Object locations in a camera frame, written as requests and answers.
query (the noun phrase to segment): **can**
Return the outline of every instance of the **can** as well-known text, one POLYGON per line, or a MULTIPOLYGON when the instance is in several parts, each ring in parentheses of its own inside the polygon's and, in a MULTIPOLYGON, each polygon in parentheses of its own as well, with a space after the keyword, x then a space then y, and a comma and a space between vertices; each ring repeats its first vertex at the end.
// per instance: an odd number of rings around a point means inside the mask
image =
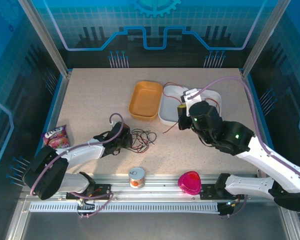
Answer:
POLYGON ((146 171, 142 167, 134 167, 129 171, 130 186, 134 189, 142 188, 145 185, 146 171))

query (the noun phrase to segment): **speckled countertop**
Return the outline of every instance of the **speckled countertop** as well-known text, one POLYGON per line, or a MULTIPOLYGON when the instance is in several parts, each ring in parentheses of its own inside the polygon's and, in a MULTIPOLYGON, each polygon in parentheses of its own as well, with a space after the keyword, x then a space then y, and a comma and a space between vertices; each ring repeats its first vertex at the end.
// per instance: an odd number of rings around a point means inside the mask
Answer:
MULTIPOLYGON (((67 124, 72 145, 90 140, 111 129, 109 116, 120 113, 131 129, 151 128, 157 133, 155 145, 136 154, 123 149, 117 156, 93 159, 69 170, 89 174, 127 174, 133 167, 143 167, 147 174, 177 174, 197 171, 200 174, 255 174, 256 167, 237 157, 205 147, 191 130, 169 126, 159 118, 150 122, 133 119, 129 103, 135 84, 147 80, 175 82, 188 88, 202 88, 213 80, 240 77, 237 68, 75 68, 67 87, 58 126, 67 124)), ((252 114, 243 87, 236 81, 219 83, 211 88, 222 98, 222 118, 238 121, 254 130, 252 114)))

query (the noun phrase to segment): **pink container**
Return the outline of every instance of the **pink container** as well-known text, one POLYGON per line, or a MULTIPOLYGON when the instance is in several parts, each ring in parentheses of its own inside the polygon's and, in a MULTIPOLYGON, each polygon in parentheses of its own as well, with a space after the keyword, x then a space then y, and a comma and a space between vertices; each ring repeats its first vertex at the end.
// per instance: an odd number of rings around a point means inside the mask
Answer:
POLYGON ((196 171, 188 171, 179 178, 178 185, 186 194, 197 195, 201 190, 201 179, 196 171))

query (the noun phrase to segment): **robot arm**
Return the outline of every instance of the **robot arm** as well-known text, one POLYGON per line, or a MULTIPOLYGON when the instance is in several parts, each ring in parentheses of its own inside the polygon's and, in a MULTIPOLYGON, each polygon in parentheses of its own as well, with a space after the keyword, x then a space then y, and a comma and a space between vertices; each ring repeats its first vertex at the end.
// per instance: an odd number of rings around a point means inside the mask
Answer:
MULTIPOLYGON (((184 104, 178 107, 180 130, 192 129, 202 143, 209 144, 223 153, 243 159, 270 177, 239 177, 222 173, 215 185, 217 192, 232 195, 253 195, 274 200, 278 205, 289 209, 300 209, 300 176, 286 165, 278 162, 260 144, 257 136, 243 124, 223 121, 217 109, 197 96, 189 97, 198 91, 191 89, 181 97, 184 104)), ((271 154, 300 173, 300 167, 267 147, 271 154)))
POLYGON ((111 154, 117 155, 121 148, 131 147, 132 135, 126 124, 123 124, 122 131, 115 139, 108 143, 95 144, 111 139, 119 132, 121 125, 121 122, 115 123, 111 131, 94 136, 86 144, 82 144, 83 147, 72 146, 61 149, 53 149, 50 146, 43 147, 25 170, 22 180, 31 188, 45 166, 56 156, 62 155, 43 175, 35 187, 35 193, 41 200, 46 200, 55 193, 76 192, 89 196, 95 190, 94 180, 84 172, 71 174, 66 171, 90 160, 100 159, 111 154))

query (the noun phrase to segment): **white plastic tray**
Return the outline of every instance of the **white plastic tray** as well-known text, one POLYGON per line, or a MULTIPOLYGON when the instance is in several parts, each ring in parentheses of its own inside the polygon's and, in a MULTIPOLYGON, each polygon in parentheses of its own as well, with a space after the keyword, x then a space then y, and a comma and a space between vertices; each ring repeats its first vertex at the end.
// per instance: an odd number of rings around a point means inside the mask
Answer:
MULTIPOLYGON (((184 94, 184 91, 187 91, 187 90, 188 90, 188 88, 186 88, 186 87, 180 87, 180 86, 174 86, 174 85, 166 86, 163 89, 164 93, 167 96, 175 97, 175 98, 179 99, 180 101, 181 101, 181 96, 184 94)), ((221 116, 222 101, 221 101, 221 96, 219 93, 217 93, 216 91, 212 91, 212 90, 205 90, 200 96, 201 96, 202 100, 204 100, 206 98, 215 100, 220 106, 219 115, 221 116)), ((177 107, 180 105, 180 102, 172 97, 166 97, 166 96, 164 96, 164 94, 162 94, 160 107, 159 107, 159 113, 158 113, 160 121, 164 125, 168 125, 168 126, 172 126, 173 124, 178 122, 177 107)), ((206 102, 209 103, 209 105, 211 105, 211 106, 217 107, 217 104, 212 100, 206 100, 206 102)))

